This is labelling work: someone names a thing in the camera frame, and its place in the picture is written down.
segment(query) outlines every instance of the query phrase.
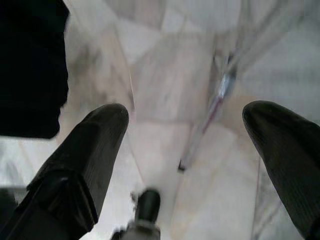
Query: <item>rubber tip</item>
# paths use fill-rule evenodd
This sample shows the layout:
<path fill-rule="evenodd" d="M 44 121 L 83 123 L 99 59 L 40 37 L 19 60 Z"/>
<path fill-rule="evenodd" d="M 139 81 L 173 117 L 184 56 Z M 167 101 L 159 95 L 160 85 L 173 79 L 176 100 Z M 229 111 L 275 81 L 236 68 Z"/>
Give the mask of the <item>rubber tip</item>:
<path fill-rule="evenodd" d="M 178 166 L 178 172 L 183 173 L 186 170 L 185 166 L 182 165 L 182 162 L 180 160 L 179 166 Z"/>

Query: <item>black object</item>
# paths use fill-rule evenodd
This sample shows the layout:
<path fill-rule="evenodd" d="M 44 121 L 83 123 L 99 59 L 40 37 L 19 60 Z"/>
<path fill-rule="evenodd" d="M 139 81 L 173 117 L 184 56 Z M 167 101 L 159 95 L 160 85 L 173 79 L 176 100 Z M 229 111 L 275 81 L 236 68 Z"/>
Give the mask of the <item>black object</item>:
<path fill-rule="evenodd" d="M 145 190 L 138 198 L 135 220 L 143 220 L 155 224 L 160 209 L 160 194 L 155 189 Z"/>
<path fill-rule="evenodd" d="M 0 1 L 0 135 L 52 138 L 68 94 L 62 0 Z"/>
<path fill-rule="evenodd" d="M 320 239 L 320 127 L 267 101 L 245 106 L 243 121 L 292 222 Z"/>
<path fill-rule="evenodd" d="M 89 113 L 43 164 L 1 240 L 78 240 L 98 222 L 129 116 L 120 104 Z"/>

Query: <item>marble floor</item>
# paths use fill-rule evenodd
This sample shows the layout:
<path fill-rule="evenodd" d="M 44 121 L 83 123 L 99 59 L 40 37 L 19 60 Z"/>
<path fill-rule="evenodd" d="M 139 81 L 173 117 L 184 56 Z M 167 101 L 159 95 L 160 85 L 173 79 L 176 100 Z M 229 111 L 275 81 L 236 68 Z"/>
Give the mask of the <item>marble floor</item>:
<path fill-rule="evenodd" d="M 216 84 L 212 55 L 234 50 L 241 2 L 65 0 L 69 94 L 60 132 L 51 140 L 1 137 L 0 184 L 27 185 L 86 114 L 121 103 L 129 127 L 99 223 L 83 240 L 108 240 L 126 226 L 134 215 L 130 193 L 145 187 L 161 193 L 162 240 L 301 239 L 245 131 L 242 109 L 272 100 L 320 123 L 320 8 L 243 73 L 192 167 L 177 172 Z M 253 25 L 274 3 L 252 1 Z"/>

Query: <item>floor tile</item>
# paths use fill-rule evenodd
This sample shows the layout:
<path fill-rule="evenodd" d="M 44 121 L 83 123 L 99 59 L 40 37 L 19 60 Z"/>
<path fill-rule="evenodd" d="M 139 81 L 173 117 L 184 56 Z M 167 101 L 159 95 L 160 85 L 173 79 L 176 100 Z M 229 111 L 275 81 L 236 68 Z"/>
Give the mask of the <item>floor tile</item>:
<path fill-rule="evenodd" d="M 117 22 L 117 33 L 123 53 L 129 65 L 135 63 L 161 39 L 159 31 L 120 19 Z"/>
<path fill-rule="evenodd" d="M 207 192 L 183 239 L 250 239 L 256 185 L 233 170 L 221 169 Z"/>
<path fill-rule="evenodd" d="M 241 1 L 238 0 L 168 0 L 199 24 L 202 28 L 214 32 L 224 32 L 237 26 Z"/>
<path fill-rule="evenodd" d="M 20 146 L 36 173 L 45 161 L 54 153 L 58 144 L 56 138 L 50 140 L 24 138 L 20 140 Z"/>
<path fill-rule="evenodd" d="M 178 33 L 182 30 L 185 17 L 171 7 L 165 10 L 162 28 L 164 33 Z"/>
<path fill-rule="evenodd" d="M 250 95 L 320 119 L 319 28 L 303 21 L 254 61 L 241 78 Z"/>
<path fill-rule="evenodd" d="M 249 136 L 238 136 L 229 150 L 226 166 L 257 183 L 260 156 Z"/>
<path fill-rule="evenodd" d="M 259 26 L 262 21 L 267 17 L 267 15 L 276 6 L 276 3 L 280 2 L 278 0 L 254 0 L 251 3 L 251 17 L 254 26 Z"/>
<path fill-rule="evenodd" d="M 195 121 L 207 104 L 212 37 L 170 34 L 131 66 L 137 119 Z"/>
<path fill-rule="evenodd" d="M 15 137 L 0 137 L 0 185 L 26 186 L 36 172 Z"/>
<path fill-rule="evenodd" d="M 93 37 L 117 20 L 116 14 L 104 0 L 69 0 L 70 12 L 75 15 L 85 31 Z"/>
<path fill-rule="evenodd" d="M 184 150 L 190 126 L 137 122 L 128 135 L 143 183 L 155 187 L 161 195 L 158 225 L 168 229 L 173 214 L 181 175 L 177 168 Z"/>
<path fill-rule="evenodd" d="M 74 13 L 69 15 L 64 32 L 66 59 L 68 62 L 73 62 L 86 43 L 90 41 L 91 36 L 81 26 Z"/>
<path fill-rule="evenodd" d="M 177 192 L 171 225 L 174 239 L 184 239 L 205 199 L 212 194 L 210 188 L 225 165 L 236 137 L 218 124 L 212 124 L 207 129 L 192 165 L 183 173 Z"/>
<path fill-rule="evenodd" d="M 67 58 L 69 93 L 59 119 L 58 143 L 89 112 L 110 103 L 134 110 L 129 68 L 114 25 L 80 48 L 75 60 Z"/>
<path fill-rule="evenodd" d="M 121 18 L 161 29 L 166 10 L 165 0 L 105 0 Z"/>
<path fill-rule="evenodd" d="M 251 141 L 242 119 L 242 111 L 247 104 L 256 100 L 258 98 L 250 95 L 240 81 L 236 82 L 232 94 L 225 99 L 218 122 Z"/>
<path fill-rule="evenodd" d="M 204 33 L 206 30 L 187 18 L 182 31 L 184 33 Z"/>
<path fill-rule="evenodd" d="M 302 240 L 260 160 L 251 240 Z"/>

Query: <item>crutch tip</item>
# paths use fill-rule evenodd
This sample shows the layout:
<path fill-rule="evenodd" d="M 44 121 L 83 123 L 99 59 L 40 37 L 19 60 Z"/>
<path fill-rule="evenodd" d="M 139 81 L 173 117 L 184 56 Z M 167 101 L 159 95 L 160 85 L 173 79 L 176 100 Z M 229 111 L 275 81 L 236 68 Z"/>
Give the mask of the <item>crutch tip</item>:
<path fill-rule="evenodd" d="M 182 161 L 180 161 L 178 166 L 178 172 L 183 173 L 186 170 L 185 166 L 182 164 Z"/>

